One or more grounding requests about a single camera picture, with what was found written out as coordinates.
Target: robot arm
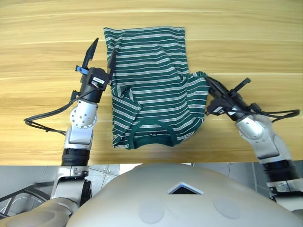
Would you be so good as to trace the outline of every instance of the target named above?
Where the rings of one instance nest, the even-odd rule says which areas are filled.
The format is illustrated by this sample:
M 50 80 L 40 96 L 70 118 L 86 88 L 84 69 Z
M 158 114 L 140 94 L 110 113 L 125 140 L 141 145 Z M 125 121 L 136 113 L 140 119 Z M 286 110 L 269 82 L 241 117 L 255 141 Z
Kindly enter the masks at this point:
M 107 73 L 100 68 L 88 69 L 88 62 L 93 58 L 97 44 L 98 38 L 87 50 L 82 67 L 76 66 L 76 71 L 82 73 L 80 92 L 77 93 L 82 98 L 70 113 L 71 126 L 65 135 L 62 164 L 51 194 L 51 199 L 68 198 L 78 206 L 91 198 L 91 182 L 85 177 L 89 173 L 89 152 L 93 128 L 98 118 L 97 103 L 100 102 L 107 84 L 111 84 L 116 62 L 114 49 L 108 62 Z
M 209 93 L 214 97 L 206 114 L 227 114 L 235 121 L 240 135 L 252 146 L 259 163 L 264 167 L 267 186 L 274 194 L 272 199 L 289 211 L 303 209 L 303 178 L 299 177 L 285 142 L 275 133 L 267 117 L 283 119 L 298 115 L 299 111 L 275 116 L 263 112 L 257 104 L 248 106 L 238 91 L 250 82 L 249 78 L 230 91 L 211 77 L 205 79 L 210 86 Z
M 97 44 L 98 38 L 87 50 L 82 67 L 76 66 L 76 71 L 82 73 L 81 88 L 80 92 L 73 91 L 71 102 L 65 106 L 68 108 L 75 101 L 76 96 L 79 96 L 77 106 L 71 111 L 71 126 L 66 134 L 64 131 L 34 123 L 32 119 L 35 116 L 25 120 L 31 126 L 34 123 L 46 131 L 65 134 L 62 164 L 58 168 L 51 199 L 30 212 L 5 218 L 0 222 L 0 226 L 28 226 L 28 222 L 31 222 L 31 226 L 35 227 L 64 227 L 70 216 L 91 198 L 91 182 L 85 177 L 89 174 L 88 160 L 93 127 L 97 122 L 98 103 L 107 84 L 111 84 L 116 61 L 114 49 L 107 66 L 107 73 L 100 68 L 88 69 L 88 62 L 93 58 Z

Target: striped t-shirt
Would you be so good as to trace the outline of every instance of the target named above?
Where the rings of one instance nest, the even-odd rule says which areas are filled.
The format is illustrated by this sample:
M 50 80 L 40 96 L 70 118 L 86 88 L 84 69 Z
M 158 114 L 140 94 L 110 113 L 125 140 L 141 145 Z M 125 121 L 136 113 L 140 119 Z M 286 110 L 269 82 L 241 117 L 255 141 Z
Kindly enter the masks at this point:
M 104 28 L 107 59 L 116 49 L 112 80 L 113 146 L 179 144 L 204 120 L 208 85 L 190 74 L 183 27 Z

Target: blue clip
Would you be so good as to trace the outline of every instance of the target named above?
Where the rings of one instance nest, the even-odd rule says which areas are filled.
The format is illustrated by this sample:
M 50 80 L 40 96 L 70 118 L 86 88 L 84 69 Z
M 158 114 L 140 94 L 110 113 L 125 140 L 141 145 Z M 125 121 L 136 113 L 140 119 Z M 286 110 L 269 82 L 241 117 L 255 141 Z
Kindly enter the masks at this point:
M 77 72 L 80 72 L 80 73 L 82 73 L 82 74 L 84 74 L 84 75 L 87 75 L 87 74 L 89 73 L 88 70 L 86 70 L 86 69 L 84 69 L 84 68 L 81 68 L 79 65 L 76 66 L 76 71 L 77 71 Z

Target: wood grain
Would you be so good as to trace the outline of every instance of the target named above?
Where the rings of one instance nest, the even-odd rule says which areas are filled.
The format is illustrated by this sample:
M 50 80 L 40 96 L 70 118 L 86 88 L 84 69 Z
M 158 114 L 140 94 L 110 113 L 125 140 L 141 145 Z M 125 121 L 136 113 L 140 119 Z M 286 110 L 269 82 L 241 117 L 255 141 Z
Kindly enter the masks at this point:
M 23 119 L 68 102 L 80 88 L 90 43 L 90 66 L 106 67 L 103 27 L 184 26 L 189 68 L 203 70 L 266 111 L 303 107 L 303 2 L 301 0 L 2 0 L 0 1 L 0 164 L 59 165 L 64 137 L 26 126 Z M 208 116 L 198 132 L 173 148 L 111 147 L 111 97 L 103 94 L 91 164 L 255 161 L 226 116 Z M 40 120 L 65 130 L 69 111 Z M 303 159 L 303 115 L 274 124 L 293 158 Z

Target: shirt sleeve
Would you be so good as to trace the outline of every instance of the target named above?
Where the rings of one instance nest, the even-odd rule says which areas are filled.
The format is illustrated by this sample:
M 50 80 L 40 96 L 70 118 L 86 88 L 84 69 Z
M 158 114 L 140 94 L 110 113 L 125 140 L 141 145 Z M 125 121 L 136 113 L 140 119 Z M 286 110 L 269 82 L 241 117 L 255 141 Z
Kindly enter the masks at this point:
M 128 86 L 114 85 L 112 87 L 113 100 L 113 145 L 119 143 L 125 132 L 133 125 L 141 106 L 136 101 L 132 90 Z
M 204 119 L 205 104 L 209 86 L 204 72 L 190 74 L 187 80 L 187 104 L 191 114 Z

